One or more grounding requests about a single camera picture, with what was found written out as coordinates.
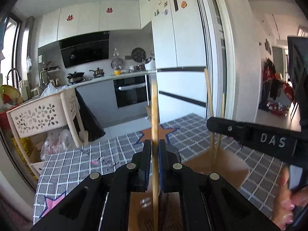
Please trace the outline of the person right hand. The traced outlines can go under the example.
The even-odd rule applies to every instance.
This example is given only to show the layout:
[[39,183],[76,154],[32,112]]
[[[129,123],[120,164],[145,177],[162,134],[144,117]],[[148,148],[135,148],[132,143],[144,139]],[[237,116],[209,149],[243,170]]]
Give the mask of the person right hand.
[[305,207],[307,205],[307,187],[304,187],[293,194],[288,188],[289,168],[284,166],[280,173],[279,190],[274,199],[271,220],[280,230],[293,223],[294,217],[292,210],[295,207]]

